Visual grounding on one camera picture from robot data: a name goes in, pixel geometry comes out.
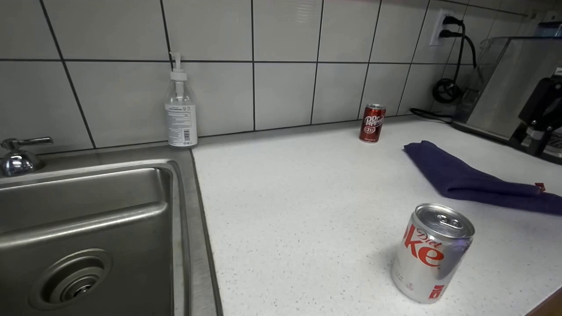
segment faucet handle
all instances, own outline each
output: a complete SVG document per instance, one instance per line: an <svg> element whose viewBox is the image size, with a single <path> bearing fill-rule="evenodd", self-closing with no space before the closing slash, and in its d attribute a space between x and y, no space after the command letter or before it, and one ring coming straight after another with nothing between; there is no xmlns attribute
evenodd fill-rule
<svg viewBox="0 0 562 316"><path fill-rule="evenodd" d="M6 139L2 141L2 148L9 151L18 151L23 146L48 144L53 142L51 137L35 137L35 139Z"/></svg>

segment grout line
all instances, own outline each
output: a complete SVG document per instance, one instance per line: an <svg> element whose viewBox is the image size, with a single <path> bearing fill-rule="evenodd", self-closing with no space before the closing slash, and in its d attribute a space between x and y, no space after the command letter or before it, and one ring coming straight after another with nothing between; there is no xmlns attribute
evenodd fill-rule
<svg viewBox="0 0 562 316"><path fill-rule="evenodd" d="M93 58L67 58L67 62L88 62L88 63L169 63L169 60L93 60ZM251 63L251 60L181 60L183 63Z"/></svg>
<svg viewBox="0 0 562 316"><path fill-rule="evenodd" d="M258 121L257 121L257 44L255 44L255 19L253 19L253 0L250 0L250 19L251 19L251 27L250 27L250 46L251 46L251 127L253 130L258 128Z"/></svg>
<svg viewBox="0 0 562 316"><path fill-rule="evenodd" d="M469 11L467 5L464 5L464 9L462 9L462 21L466 19L467 11ZM453 56L453 53L455 53L455 49L457 49L457 44L459 44L460 41L462 41L462 39L459 39L459 37L453 39L452 49L450 49L450 53L448 53L448 56L446 56L446 63L452 63L450 60L452 60L452 56Z"/></svg>
<svg viewBox="0 0 562 316"><path fill-rule="evenodd" d="M200 139L216 139L216 137L246 135L246 134L283 132L283 130L294 130L294 128L316 128L316 127L343 125L343 123L359 123L359 120L325 121L325 123L316 123L316 125L292 125L292 127L276 127L276 128L264 128L264 130L244 130L244 132L232 132L232 134L215 134L215 135L204 135Z"/></svg>
<svg viewBox="0 0 562 316"><path fill-rule="evenodd" d="M474 5L474 4L466 4L466 2L455 2L455 0L445 0L445 2L459 4L459 5L466 5L466 7L476 7L476 9L483 9L483 11L494 11L494 12L511 14L511 16L520 16L520 18L529 18L529 14L513 12L513 11L503 11L503 9L496 9L496 7L483 7L483 5Z"/></svg>
<svg viewBox="0 0 562 316"><path fill-rule="evenodd" d="M320 2L320 25L318 25L318 46L316 46L316 67L315 67L315 83L313 83L313 104L311 104L311 121L315 125L315 107L316 107L316 88L318 88L318 67L320 67L320 46L322 46L322 25L323 25L323 5L325 0Z"/></svg>
<svg viewBox="0 0 562 316"><path fill-rule="evenodd" d="M172 67L174 67L172 46L171 46L169 19L167 19L167 16L165 16L164 0L160 0L160 12L162 12L162 27L164 27L167 56L169 56L169 63L171 63L171 69L172 69Z"/></svg>
<svg viewBox="0 0 562 316"><path fill-rule="evenodd" d="M60 58L0 58L0 62L60 62Z"/></svg>
<svg viewBox="0 0 562 316"><path fill-rule="evenodd" d="M88 132L90 142L92 142L93 149L97 149L97 144L95 144L95 141L93 141L93 135L92 135L92 130L90 130L90 125L88 125L88 120L86 120L83 104L81 104L81 100L79 100L79 97L78 97L78 91L76 91L76 86L74 86L74 81L72 81L69 65L67 65L67 62L65 62L63 51L62 51L60 42L58 42L58 39L56 39L55 27L53 27L53 23L51 23L48 7L46 7L44 0L39 0L39 4L41 4L41 11L42 11L42 14L44 14L44 18L46 18L46 21L48 21L48 28L49 28L49 32L51 32L51 37L53 37L56 53L58 53L58 56L60 56L60 62L62 62L62 65L63 65L63 69L65 69L65 74L67 74L67 79L69 79L69 84L71 84L71 91L72 91L72 95L74 95L78 111L81 113L81 118L83 118L85 128L86 128L86 132Z"/></svg>
<svg viewBox="0 0 562 316"><path fill-rule="evenodd" d="M374 21L374 27L373 27L373 39L371 39L369 60L371 60L373 49L374 49L374 39L376 39L376 34L378 34L376 30L378 30L378 27L380 27L380 19L381 19L383 2L385 2L385 0L380 0L380 7L378 7L378 12L376 12L376 21ZM362 97L360 97L360 100L359 100L359 109L357 109L357 116L355 116L355 118L360 118L360 114L362 114L364 97L366 97L366 88L367 88L367 79L369 79L369 69L371 69L371 63L367 63L367 69L366 69Z"/></svg>
<svg viewBox="0 0 562 316"><path fill-rule="evenodd" d="M150 141L150 142L132 142L132 144L114 144L114 146L99 146L95 149L121 149L121 148L139 148L139 146L158 146L158 144L169 144L169 141ZM44 155L72 155L72 153L88 153L92 151L92 148L88 149L67 149L67 151L53 151L53 153L44 153Z"/></svg>
<svg viewBox="0 0 562 316"><path fill-rule="evenodd" d="M424 12L424 19L422 19L422 28L418 32L418 41L416 41L416 48L415 48L415 53L411 55L411 60L409 60L409 67L408 67L408 74L406 74L406 81L404 81L404 86L402 86L402 95L401 95L401 102L399 102L399 109L395 113L395 116L399 116L401 109L402 109L402 100L404 100L404 93L406 93L406 86L408 86L408 81L409 81L409 72L411 72L411 67L415 65L415 58L416 58L416 53L418 53L418 46L420 46L420 37L422 37L422 32L424 32L424 25L425 25L425 18L427 18L427 11L429 11L429 5L432 4L432 0L427 2L425 5L425 12Z"/></svg>
<svg viewBox="0 0 562 316"><path fill-rule="evenodd" d="M60 58L0 58L0 62L62 62ZM92 58L65 58L67 63L169 63L171 60L92 60ZM181 60L183 63L253 63L251 60ZM255 62L255 63L315 63L311 62L302 62L302 60L264 60L264 62ZM409 62L318 62L320 65L411 65ZM457 65L457 63L431 63L431 62L413 62L413 65Z"/></svg>

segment soap dispenser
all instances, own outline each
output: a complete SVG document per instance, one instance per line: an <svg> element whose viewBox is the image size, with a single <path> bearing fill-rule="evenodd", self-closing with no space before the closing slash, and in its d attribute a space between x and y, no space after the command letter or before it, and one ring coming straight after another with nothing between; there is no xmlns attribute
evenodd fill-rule
<svg viewBox="0 0 562 316"><path fill-rule="evenodd" d="M181 67L181 55L176 55L171 79L172 91L165 106L169 114L169 144L172 148L193 148L197 146L197 109L186 90L188 74Z"/></svg>

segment soda can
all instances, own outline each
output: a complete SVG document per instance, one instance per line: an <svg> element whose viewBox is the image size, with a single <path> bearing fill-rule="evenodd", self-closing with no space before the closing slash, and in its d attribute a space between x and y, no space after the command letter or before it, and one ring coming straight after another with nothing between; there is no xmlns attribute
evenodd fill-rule
<svg viewBox="0 0 562 316"><path fill-rule="evenodd" d="M395 286L411 300L438 302L473 235L474 227L466 216L441 206L418 206L392 264Z"/></svg>
<svg viewBox="0 0 562 316"><path fill-rule="evenodd" d="M369 104L364 113L364 123L360 132L360 141L364 142L378 142L383 130L387 109L380 104Z"/></svg>

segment stainless steel sink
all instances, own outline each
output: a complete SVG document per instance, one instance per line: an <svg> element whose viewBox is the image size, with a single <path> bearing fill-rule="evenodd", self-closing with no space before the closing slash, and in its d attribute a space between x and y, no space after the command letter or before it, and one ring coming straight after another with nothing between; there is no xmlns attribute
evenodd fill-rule
<svg viewBox="0 0 562 316"><path fill-rule="evenodd" d="M44 162L0 179L0 314L222 314L190 151Z"/></svg>

